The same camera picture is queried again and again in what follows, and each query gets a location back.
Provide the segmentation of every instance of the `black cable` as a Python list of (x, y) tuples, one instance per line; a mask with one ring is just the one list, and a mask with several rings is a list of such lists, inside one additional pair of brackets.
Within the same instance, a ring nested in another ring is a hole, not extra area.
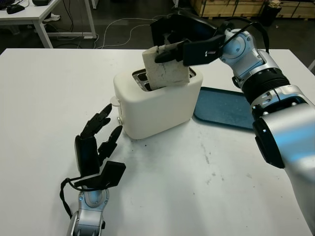
[(231, 20), (239, 20), (239, 21), (244, 21), (246, 23), (251, 23), (253, 21), (247, 19), (247, 18), (243, 18), (243, 17), (239, 17), (239, 16), (231, 16), (229, 18), (227, 18), (225, 21), (231, 21)]
[(262, 35), (263, 41), (264, 41), (264, 45), (266, 48), (266, 52), (269, 53), (269, 36), (268, 36), (268, 32), (265, 30), (265, 28), (262, 26), (262, 24), (260, 22), (253, 22), (249, 19), (243, 18), (243, 17), (239, 17), (239, 16), (232, 16), (226, 19), (226, 21), (231, 21), (231, 20), (239, 20), (239, 21), (244, 21), (246, 23), (249, 23), (249, 25), (245, 26), (244, 28), (248, 28), (249, 26), (254, 26)]
[(67, 10), (67, 7), (66, 7), (66, 5), (65, 5), (64, 0), (63, 0), (63, 5), (64, 5), (64, 8), (65, 8), (65, 11), (67, 12), (68, 17), (70, 18), (71, 26), (70, 26), (70, 29), (62, 29), (62, 28), (58, 28), (58, 29), (65, 30), (65, 31), (71, 30), (71, 32), (72, 32), (72, 31), (73, 31), (73, 27), (74, 27), (73, 18), (72, 18), (72, 16), (71, 16), (71, 14), (69, 14), (69, 12), (68, 12), (68, 10)]
[(78, 45), (78, 44), (76, 44), (76, 43), (64, 43), (64, 44), (60, 44), (60, 45), (56, 46), (55, 48), (60, 47), (60, 46), (64, 46), (64, 45), (75, 45), (75, 46), (77, 46), (77, 47), (83, 49), (80, 45)]
[(70, 5), (71, 5), (71, 0), (69, 0), (68, 11), (69, 11), (69, 15), (70, 15), (71, 21), (72, 21), (72, 29), (71, 29), (71, 32), (73, 32), (74, 23), (73, 23), (73, 17), (72, 17), (72, 15), (71, 15), (71, 11), (70, 11)]
[(72, 213), (71, 213), (71, 209), (68, 205), (68, 203), (65, 201), (65, 198), (64, 198), (64, 187), (66, 186), (67, 183), (70, 184), (70, 186), (72, 188), (74, 188), (75, 190), (78, 190), (78, 191), (83, 191), (83, 192), (93, 192), (93, 191), (97, 191), (99, 189), (83, 189), (83, 188), (77, 188), (73, 185), (73, 183), (71, 183), (71, 181), (74, 181), (74, 180), (79, 180), (81, 179), (82, 177), (76, 177), (76, 178), (66, 178), (64, 181), (61, 182), (60, 184), (60, 193), (59, 193), (59, 196), (60, 196), (60, 199), (61, 201), (63, 202), (63, 206), (64, 206), (64, 209), (65, 211), (68, 213), (70, 219), (72, 218)]
[(263, 28), (263, 26), (261, 25), (261, 23), (259, 22), (252, 22), (249, 23), (248, 25), (246, 25), (245, 27), (241, 28), (239, 31), (237, 31), (232, 37), (230, 37), (225, 43), (223, 43), (220, 46), (220, 49), (223, 48), (226, 44), (228, 44), (231, 40), (233, 40), (237, 35), (239, 35), (241, 32), (244, 32), (248, 27), (250, 26), (255, 26), (255, 28), (257, 30), (260, 31), (260, 33), (262, 34), (263, 40), (264, 40), (264, 44), (265, 44), (265, 48), (266, 48), (266, 52), (269, 53), (269, 37), (268, 37), (268, 33), (267, 31)]

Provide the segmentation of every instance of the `cable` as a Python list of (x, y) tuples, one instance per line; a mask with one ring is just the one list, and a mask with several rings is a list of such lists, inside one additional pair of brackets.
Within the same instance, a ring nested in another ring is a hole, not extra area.
[[(82, 177), (76, 177), (76, 178), (66, 178), (64, 181), (61, 182), (60, 184), (60, 193), (59, 193), (59, 196), (60, 196), (60, 199), (61, 201), (63, 202), (63, 207), (65, 209), (65, 211), (68, 213), (70, 219), (72, 218), (72, 213), (71, 213), (71, 209), (69, 207), (69, 205), (67, 204), (67, 202), (65, 201), (65, 198), (64, 198), (64, 192), (63, 192), (63, 189), (64, 187), (66, 186), (66, 184), (68, 183), (72, 188), (74, 188), (75, 190), (78, 190), (78, 191), (82, 191), (82, 192), (93, 192), (93, 191), (98, 191), (98, 190), (101, 190), (101, 189), (83, 189), (83, 188), (77, 188), (74, 186), (73, 183), (71, 183), (71, 181), (74, 181), (74, 180), (79, 180), (79, 179), (82, 179)], [(110, 184), (107, 183), (106, 186), (105, 186), (105, 190), (106, 190), (106, 194), (108, 194), (107, 192), (107, 186)]]
[(73, 22), (73, 17), (71, 15), (71, 11), (70, 11), (70, 5), (71, 5), (71, 0), (69, 0), (69, 6), (68, 6), (68, 11), (69, 11), (69, 15), (71, 17), (71, 21), (72, 21), (72, 29), (71, 29), (71, 32), (73, 32), (73, 28), (74, 28), (74, 22)]
[(70, 29), (62, 29), (62, 28), (58, 28), (58, 29), (65, 30), (65, 31), (69, 31), (69, 30), (72, 30), (72, 28), (74, 27), (73, 19), (72, 19), (72, 17), (70, 16), (70, 14), (69, 14), (69, 12), (68, 12), (68, 10), (67, 10), (67, 7), (66, 7), (66, 5), (65, 5), (64, 0), (63, 0), (63, 5), (64, 5), (64, 8), (65, 8), (65, 11), (67, 12), (68, 17), (70, 18), (71, 26), (70, 26)]
[(112, 23), (110, 23), (110, 24), (106, 27), (106, 30), (105, 30), (105, 33), (104, 33), (103, 46), (98, 47), (97, 49), (105, 47), (106, 32), (107, 32), (108, 28), (109, 28), (112, 24), (114, 24), (115, 22), (121, 21), (121, 20), (133, 20), (133, 19), (135, 19), (135, 20), (144, 20), (144, 21), (156, 21), (155, 19), (143, 19), (143, 18), (121, 18), (121, 19), (119, 19), (119, 20), (115, 20), (115, 21), (113, 21)]
[(77, 46), (78, 48), (83, 49), (79, 44), (76, 44), (76, 43), (64, 43), (64, 44), (60, 44), (60, 45), (56, 46), (55, 48), (58, 48), (58, 47), (64, 46), (64, 45), (75, 45), (75, 46)]
[(257, 30), (259, 30), (263, 36), (263, 40), (264, 40), (264, 44), (265, 44), (265, 48), (266, 48), (266, 52), (269, 53), (269, 37), (268, 37), (268, 33), (267, 31), (262, 27), (261, 23), (259, 22), (252, 22), (249, 23), (248, 25), (246, 25), (245, 27), (241, 28), (239, 31), (237, 31), (232, 37), (230, 37), (227, 41), (225, 41), (221, 46), (220, 49), (223, 48), (226, 44), (228, 44), (231, 40), (233, 40), (237, 35), (239, 35), (241, 32), (244, 32), (248, 27), (250, 26), (254, 26), (257, 25), (257, 27), (255, 27)]
[[(60, 33), (60, 31), (59, 31), (56, 27), (54, 27), (52, 24), (47, 23), (47, 25), (53, 27), (53, 28), (55, 29), (55, 31), (57, 31), (58, 33)], [(69, 39), (59, 39), (59, 37), (60, 37), (60, 36), (57, 36), (57, 40), (58, 40), (58, 41), (71, 41), (71, 40), (73, 40), (73, 39), (78, 38), (79, 36), (74, 37), (74, 38), (69, 38)]]
[(225, 46), (228, 42), (230, 42), (233, 38), (236, 37), (236, 35), (238, 35), (239, 33), (245, 31), (245, 29), (247, 29), (250, 26), (254, 26), (262, 35), (263, 37), (263, 41), (264, 41), (264, 45), (265, 45), (265, 49), (266, 49), (266, 53), (269, 53), (269, 36), (268, 36), (268, 32), (265, 30), (265, 28), (262, 26), (262, 24), (260, 22), (253, 22), (249, 19), (243, 18), (243, 17), (238, 17), (238, 16), (232, 16), (226, 19), (226, 21), (231, 21), (231, 20), (239, 20), (239, 21), (244, 21), (249, 23), (248, 25), (246, 25), (245, 27), (243, 27), (240, 31), (238, 31), (235, 35), (233, 35), (231, 38), (229, 38), (228, 41), (226, 41), (223, 45)]
[(82, 19), (81, 5), (80, 5), (79, 0), (77, 0), (77, 2), (78, 2), (79, 10), (80, 10), (80, 17), (81, 17), (81, 33), (82, 33), (82, 38), (83, 38), (83, 19)]
[(96, 42), (99, 40), (99, 35), (98, 34), (96, 34), (96, 40), (94, 41), (94, 47), (93, 47), (93, 49), (95, 49), (95, 47), (96, 47)]
[(140, 27), (140, 26), (150, 26), (150, 25), (139, 25), (139, 26), (133, 27), (133, 28), (130, 30), (130, 36), (129, 36), (129, 39), (127, 40), (126, 43), (123, 43), (123, 44), (116, 44), (116, 45), (103, 45), (103, 46), (98, 47), (98, 48), (96, 48), (96, 49), (100, 49), (100, 48), (103, 49), (103, 48), (105, 48), (105, 47), (123, 46), (123, 45), (127, 44), (127, 43), (131, 40), (131, 32), (132, 32), (135, 28)]
[[(155, 17), (158, 17), (158, 16), (166, 16), (167, 17), (168, 15), (157, 15)], [(154, 20), (155, 17), (152, 17), (152, 19)]]

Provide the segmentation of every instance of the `wooden pallet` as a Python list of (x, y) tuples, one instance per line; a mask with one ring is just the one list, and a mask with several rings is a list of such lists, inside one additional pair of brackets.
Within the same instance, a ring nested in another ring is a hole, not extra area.
[[(201, 17), (255, 17), (259, 16), (265, 0), (190, 0)], [(315, 4), (311, 2), (282, 1), (277, 17), (315, 18)]]

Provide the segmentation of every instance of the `white table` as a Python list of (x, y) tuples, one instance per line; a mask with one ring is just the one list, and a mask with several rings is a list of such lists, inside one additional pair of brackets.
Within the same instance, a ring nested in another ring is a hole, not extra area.
[[(84, 2), (88, 13), (91, 32), (46, 32), (42, 21), (60, 1), (61, 0), (51, 0), (47, 6), (35, 6), (32, 0), (30, 0), (30, 5), (25, 10), (18, 13), (7, 14), (6, 11), (0, 11), (0, 25), (34, 25), (45, 48), (53, 48), (49, 36), (84, 36), (87, 38), (96, 38), (89, 0), (84, 0)], [(27, 5), (27, 2), (28, 1), (25, 0), (21, 5)]]
[[(59, 190), (65, 177), (79, 175), (74, 137), (109, 103), (113, 77), (143, 67), (141, 52), (7, 49), (0, 56), (2, 235), (65, 235)], [(289, 50), (271, 55), (315, 102), (314, 75)], [(203, 86), (237, 91), (222, 62), (198, 68)], [(117, 114), (97, 134), (99, 144)], [(265, 163), (251, 132), (191, 119), (140, 141), (123, 133), (111, 160), (126, 171), (110, 189), (105, 236), (311, 235), (287, 175)], [(73, 211), (77, 194), (65, 189)]]

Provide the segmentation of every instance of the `computer mouse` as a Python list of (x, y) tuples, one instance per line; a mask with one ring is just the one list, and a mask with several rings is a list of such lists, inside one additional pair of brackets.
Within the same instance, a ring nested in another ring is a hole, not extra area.
[(13, 14), (13, 13), (17, 13), (19, 11), (23, 11), (25, 9), (25, 7), (19, 5), (19, 4), (13, 4), (13, 5), (10, 5), (6, 8), (6, 12), (8, 14)]

